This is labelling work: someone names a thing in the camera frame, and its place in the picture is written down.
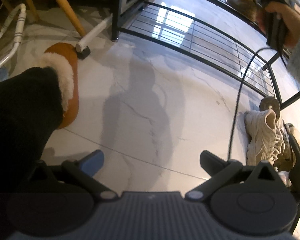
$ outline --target black cable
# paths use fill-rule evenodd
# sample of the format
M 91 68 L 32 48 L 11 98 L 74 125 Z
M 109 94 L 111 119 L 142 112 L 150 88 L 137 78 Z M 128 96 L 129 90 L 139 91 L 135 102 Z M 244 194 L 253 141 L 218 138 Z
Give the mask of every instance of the black cable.
M 279 22 L 279 25 L 278 25 L 278 32 L 277 32 L 277 49 L 280 49 L 280 48 L 282 47 L 282 50 L 281 50 L 281 51 L 278 51 L 278 52 L 279 52 L 280 58 L 281 58 L 281 60 L 282 60 L 282 63 L 283 63 L 284 66 L 286 67 L 286 63 L 285 63 L 285 61 L 283 60 L 283 57 L 282 57 L 283 45 L 282 45 L 282 46 L 279 46 L 279 33 L 280 33 L 280 28 L 281 28 L 282 24 L 284 24 L 283 20 L 281 20 L 281 21 Z
M 257 52 L 255 52 L 255 54 L 252 56 L 250 62 L 247 65 L 246 71 L 244 72 L 244 74 L 242 76 L 242 80 L 240 82 L 240 87 L 239 87 L 239 90 L 238 90 L 237 102 L 235 104 L 234 118 L 233 118 L 233 123 L 232 123 L 232 128 L 231 128 L 231 135 L 230 135 L 230 140 L 229 140 L 229 147 L 228 147 L 228 160 L 231 159 L 231 149 L 232 149 L 232 141 L 233 141 L 233 135 L 234 135 L 234 127 L 235 127 L 235 121 L 236 121 L 237 114 L 238 114 L 239 101 L 240 101 L 241 89 L 242 89 L 242 86 L 243 86 L 244 78 L 246 77 L 248 69 L 249 69 L 253 59 L 255 58 L 255 56 L 260 51 L 263 51 L 263 50 L 266 50 L 266 49 L 272 49 L 272 48 L 270 48 L 270 47 L 261 48 L 261 49 L 257 50 Z

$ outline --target floor tile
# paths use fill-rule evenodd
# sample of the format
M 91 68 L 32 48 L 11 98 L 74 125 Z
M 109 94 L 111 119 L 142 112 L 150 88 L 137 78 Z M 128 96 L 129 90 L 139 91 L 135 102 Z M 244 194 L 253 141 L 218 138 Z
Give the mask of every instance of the floor tile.
M 42 160 L 48 165 L 59 165 L 67 159 L 79 160 L 96 149 L 104 152 L 105 164 L 94 178 L 119 194 L 123 191 L 180 191 L 185 194 L 204 182 L 136 160 L 65 129 L 52 134 Z
M 200 153 L 209 149 L 226 158 L 239 83 L 160 45 L 130 39 L 121 35 L 97 62 L 93 55 L 80 62 L 80 109 L 69 130 L 147 163 L 206 178 Z M 245 90 L 240 111 L 257 98 Z M 239 125 L 245 133 L 242 117 Z M 244 161 L 246 145 L 234 145 Z

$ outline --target wire shelf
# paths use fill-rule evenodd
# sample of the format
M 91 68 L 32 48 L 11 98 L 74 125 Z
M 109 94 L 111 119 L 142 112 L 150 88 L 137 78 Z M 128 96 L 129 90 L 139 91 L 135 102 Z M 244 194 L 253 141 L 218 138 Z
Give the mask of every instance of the wire shelf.
M 242 78 L 253 53 L 222 33 L 167 8 L 149 5 L 129 26 L 132 30 L 164 41 L 208 60 Z M 245 81 L 264 94 L 274 96 L 265 61 L 255 57 Z

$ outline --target screw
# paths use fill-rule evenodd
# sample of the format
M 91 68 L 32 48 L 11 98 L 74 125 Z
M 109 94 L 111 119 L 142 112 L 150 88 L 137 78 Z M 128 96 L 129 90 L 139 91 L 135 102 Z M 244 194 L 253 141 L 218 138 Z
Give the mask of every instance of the screw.
M 103 199 L 114 199 L 116 196 L 117 194 L 111 190 L 106 190 L 100 193 L 100 197 Z
M 203 193 L 199 190 L 191 190 L 186 194 L 189 200 L 200 201 L 203 198 Z

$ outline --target rubber foot cap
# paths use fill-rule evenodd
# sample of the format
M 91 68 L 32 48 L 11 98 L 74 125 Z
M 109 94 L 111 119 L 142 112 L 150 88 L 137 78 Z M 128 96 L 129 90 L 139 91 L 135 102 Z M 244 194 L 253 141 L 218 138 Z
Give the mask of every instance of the rubber foot cap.
M 82 52 L 77 52 L 78 59 L 84 60 L 90 53 L 89 47 L 86 47 Z

